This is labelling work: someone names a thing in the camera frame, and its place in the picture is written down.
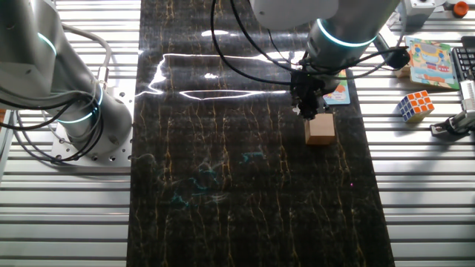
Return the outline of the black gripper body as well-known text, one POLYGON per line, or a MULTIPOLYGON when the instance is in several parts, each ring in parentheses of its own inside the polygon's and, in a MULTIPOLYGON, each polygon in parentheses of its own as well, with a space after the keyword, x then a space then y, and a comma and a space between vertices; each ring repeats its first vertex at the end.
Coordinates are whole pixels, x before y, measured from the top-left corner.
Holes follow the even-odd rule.
POLYGON ((310 107, 318 107, 318 97, 322 95, 321 90, 325 83, 309 74, 298 72, 291 73, 290 93, 292 105, 304 104, 310 107))

